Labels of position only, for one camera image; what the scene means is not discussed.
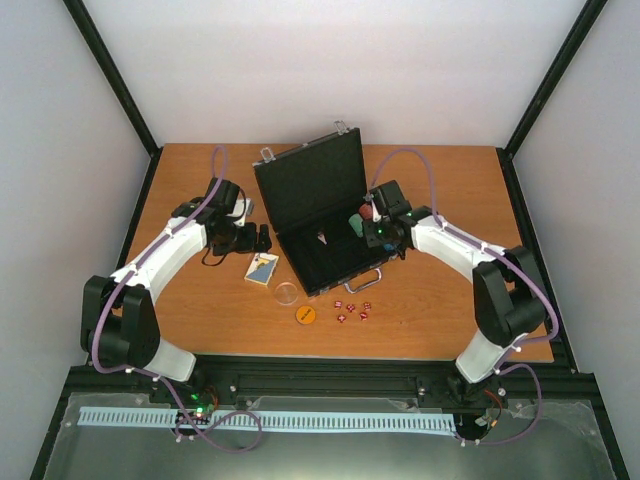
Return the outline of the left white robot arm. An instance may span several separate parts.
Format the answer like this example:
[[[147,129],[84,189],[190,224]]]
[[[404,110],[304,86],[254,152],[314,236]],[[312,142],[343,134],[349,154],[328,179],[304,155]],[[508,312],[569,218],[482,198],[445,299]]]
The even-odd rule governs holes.
[[[250,199],[237,184],[212,178],[205,196],[180,204],[160,234],[107,277],[93,276],[82,301],[81,347],[103,374],[140,370],[173,380],[186,402],[201,400],[208,378],[196,357],[160,333],[155,305],[162,291],[197,254],[223,262],[231,253],[266,253],[269,228],[248,221]]]

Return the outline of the green poker chip stack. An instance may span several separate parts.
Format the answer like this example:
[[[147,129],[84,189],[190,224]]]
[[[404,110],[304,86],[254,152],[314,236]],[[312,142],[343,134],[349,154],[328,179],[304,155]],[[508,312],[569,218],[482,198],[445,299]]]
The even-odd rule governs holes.
[[[358,238],[362,238],[364,236],[364,219],[359,213],[351,215],[348,219],[348,223]]]

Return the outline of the red poker chip stack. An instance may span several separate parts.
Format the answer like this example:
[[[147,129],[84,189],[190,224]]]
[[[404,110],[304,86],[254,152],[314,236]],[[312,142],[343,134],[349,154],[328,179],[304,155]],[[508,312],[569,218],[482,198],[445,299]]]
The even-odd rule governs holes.
[[[358,213],[363,220],[372,220],[374,216],[372,205],[368,203],[361,205],[358,209]]]

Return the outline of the black poker set case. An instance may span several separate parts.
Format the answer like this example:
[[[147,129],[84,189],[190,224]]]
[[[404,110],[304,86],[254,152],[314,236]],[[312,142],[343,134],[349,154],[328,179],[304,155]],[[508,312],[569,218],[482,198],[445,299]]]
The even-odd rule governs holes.
[[[277,241],[308,296],[380,267],[394,253],[369,248],[348,223],[368,193],[360,129],[347,127],[253,164]],[[323,231],[328,244],[317,234]]]

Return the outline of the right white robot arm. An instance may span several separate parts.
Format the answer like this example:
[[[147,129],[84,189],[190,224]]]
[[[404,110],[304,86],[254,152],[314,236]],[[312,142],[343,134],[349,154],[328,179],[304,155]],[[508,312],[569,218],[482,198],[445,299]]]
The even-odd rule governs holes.
[[[528,335],[544,322],[552,322],[553,335],[558,332],[557,314],[529,250],[484,242],[429,207],[412,207],[395,181],[374,187],[366,202],[372,209],[363,221],[369,247],[387,246],[400,257],[407,249],[416,250],[471,283],[477,330],[455,360],[466,383],[499,373],[507,356],[527,343]]]

